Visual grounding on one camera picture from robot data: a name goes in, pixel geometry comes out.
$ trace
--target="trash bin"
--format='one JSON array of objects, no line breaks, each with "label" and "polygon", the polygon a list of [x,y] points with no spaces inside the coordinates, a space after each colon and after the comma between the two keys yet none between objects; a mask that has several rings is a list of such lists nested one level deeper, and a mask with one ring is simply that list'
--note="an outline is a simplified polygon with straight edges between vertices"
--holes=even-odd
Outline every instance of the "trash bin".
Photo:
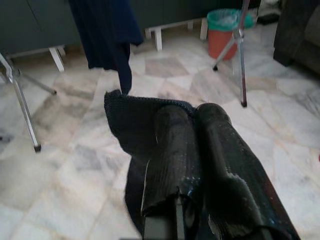
[{"label": "trash bin", "polygon": [[[225,48],[232,37],[233,30],[238,25],[240,16],[241,11],[238,9],[219,9],[208,13],[208,52],[212,58],[217,59]],[[254,20],[248,14],[244,19],[244,26],[250,28],[253,25]],[[223,59],[231,59],[236,51],[237,45],[234,44]]]}]

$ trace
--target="dark blue cloth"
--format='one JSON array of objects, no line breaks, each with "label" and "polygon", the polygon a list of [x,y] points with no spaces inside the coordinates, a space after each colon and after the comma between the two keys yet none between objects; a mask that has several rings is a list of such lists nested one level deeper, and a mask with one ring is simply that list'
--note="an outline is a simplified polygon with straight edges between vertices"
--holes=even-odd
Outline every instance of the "dark blue cloth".
[{"label": "dark blue cloth", "polygon": [[143,42],[129,0],[69,2],[89,69],[118,71],[121,91],[128,94],[132,86],[130,44]]}]

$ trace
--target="marble floor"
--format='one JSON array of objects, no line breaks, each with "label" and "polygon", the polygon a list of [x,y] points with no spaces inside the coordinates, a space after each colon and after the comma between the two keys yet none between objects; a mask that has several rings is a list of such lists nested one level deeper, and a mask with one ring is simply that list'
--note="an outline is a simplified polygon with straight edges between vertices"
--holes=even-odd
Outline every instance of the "marble floor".
[{"label": "marble floor", "polygon": [[[133,48],[131,95],[222,105],[260,159],[303,240],[320,236],[320,80],[273,60],[276,25],[246,30],[248,108],[240,105],[237,56],[212,71],[199,28],[167,29],[163,51]],[[114,71],[88,70],[70,49],[59,73],[49,53],[14,60],[57,96],[22,81],[42,152],[35,154],[11,85],[0,84],[0,239],[138,238],[124,203],[130,157],[112,136],[104,93]]]}]

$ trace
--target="teal plastic bag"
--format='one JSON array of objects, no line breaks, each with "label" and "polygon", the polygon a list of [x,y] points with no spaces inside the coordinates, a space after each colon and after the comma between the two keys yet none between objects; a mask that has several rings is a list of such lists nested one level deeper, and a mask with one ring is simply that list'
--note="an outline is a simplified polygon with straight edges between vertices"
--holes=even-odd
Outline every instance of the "teal plastic bag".
[{"label": "teal plastic bag", "polygon": [[[208,13],[207,21],[210,30],[221,32],[230,32],[235,29],[240,21],[241,10],[238,9],[219,9]],[[251,28],[254,25],[254,19],[247,14],[244,19],[244,27]]]}]

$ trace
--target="orange bucket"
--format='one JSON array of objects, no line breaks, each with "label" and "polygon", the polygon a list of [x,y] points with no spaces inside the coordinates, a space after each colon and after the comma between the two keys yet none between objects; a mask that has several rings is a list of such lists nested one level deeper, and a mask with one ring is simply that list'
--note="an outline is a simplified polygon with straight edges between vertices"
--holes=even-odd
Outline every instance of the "orange bucket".
[{"label": "orange bucket", "polygon": [[[232,31],[208,30],[208,51],[209,55],[217,59],[225,46],[232,38]],[[230,60],[237,52],[237,45],[234,44],[223,58]]]}]

